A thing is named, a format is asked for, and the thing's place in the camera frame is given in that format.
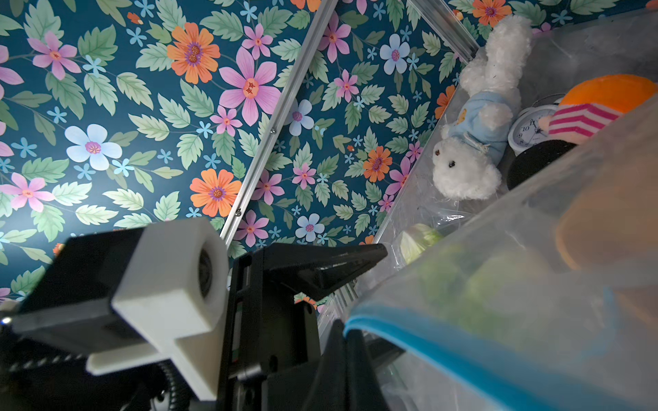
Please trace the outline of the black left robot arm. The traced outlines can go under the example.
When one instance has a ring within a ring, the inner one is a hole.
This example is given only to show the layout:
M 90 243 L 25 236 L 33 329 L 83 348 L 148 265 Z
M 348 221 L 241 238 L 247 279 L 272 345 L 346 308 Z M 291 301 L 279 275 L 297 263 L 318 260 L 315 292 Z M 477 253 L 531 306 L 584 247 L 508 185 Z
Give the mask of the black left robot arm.
M 72 349 L 59 351 L 1 332 L 1 406 L 32 410 L 384 410 L 377 371 L 398 351 L 335 320 L 320 342 L 303 292 L 324 297 L 375 267 L 381 245 L 322 248 L 283 243 L 233 265 L 228 318 L 202 361 L 217 368 L 219 393 L 203 400 L 172 361 L 94 376 Z

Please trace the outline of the clear zipper bag blue seal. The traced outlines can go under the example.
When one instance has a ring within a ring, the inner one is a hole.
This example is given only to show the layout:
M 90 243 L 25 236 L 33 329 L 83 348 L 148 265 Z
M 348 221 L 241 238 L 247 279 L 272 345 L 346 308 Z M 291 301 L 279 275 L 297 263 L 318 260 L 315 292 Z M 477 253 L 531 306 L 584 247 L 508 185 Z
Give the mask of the clear zipper bag blue seal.
M 375 242 L 387 250 L 387 257 L 362 275 L 356 290 L 363 294 L 400 272 L 445 237 L 472 218 L 454 204 L 398 205 L 386 218 Z

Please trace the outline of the spare clear zipper bag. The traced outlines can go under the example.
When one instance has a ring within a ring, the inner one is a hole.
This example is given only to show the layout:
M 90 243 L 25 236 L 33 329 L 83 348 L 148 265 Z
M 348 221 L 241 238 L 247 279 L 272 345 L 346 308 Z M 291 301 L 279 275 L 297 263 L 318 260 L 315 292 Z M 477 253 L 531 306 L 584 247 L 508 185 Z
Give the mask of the spare clear zipper bag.
M 411 387 L 432 408 L 654 410 L 657 324 L 604 290 L 580 299 L 556 284 L 571 270 L 555 245 L 570 204 L 609 162 L 657 159 L 649 100 L 497 200 L 378 285 L 346 330 L 383 337 L 416 361 Z

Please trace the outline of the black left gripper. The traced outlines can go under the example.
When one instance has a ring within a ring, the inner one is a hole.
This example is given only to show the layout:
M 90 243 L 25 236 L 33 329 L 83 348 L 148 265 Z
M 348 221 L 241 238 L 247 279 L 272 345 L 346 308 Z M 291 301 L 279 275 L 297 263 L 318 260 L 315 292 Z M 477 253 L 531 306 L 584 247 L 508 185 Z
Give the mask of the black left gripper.
M 274 243 L 235 260 L 217 410 L 300 410 L 320 359 L 313 306 L 387 257 L 380 244 Z

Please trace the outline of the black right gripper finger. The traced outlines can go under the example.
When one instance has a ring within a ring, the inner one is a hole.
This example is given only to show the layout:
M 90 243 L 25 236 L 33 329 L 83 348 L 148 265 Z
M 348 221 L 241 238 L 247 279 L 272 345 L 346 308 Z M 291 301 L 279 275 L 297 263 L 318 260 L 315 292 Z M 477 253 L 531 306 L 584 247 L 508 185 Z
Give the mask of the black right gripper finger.
M 359 330 L 346 331 L 335 320 L 303 410 L 387 410 L 376 369 L 391 360 L 383 338 L 367 342 Z

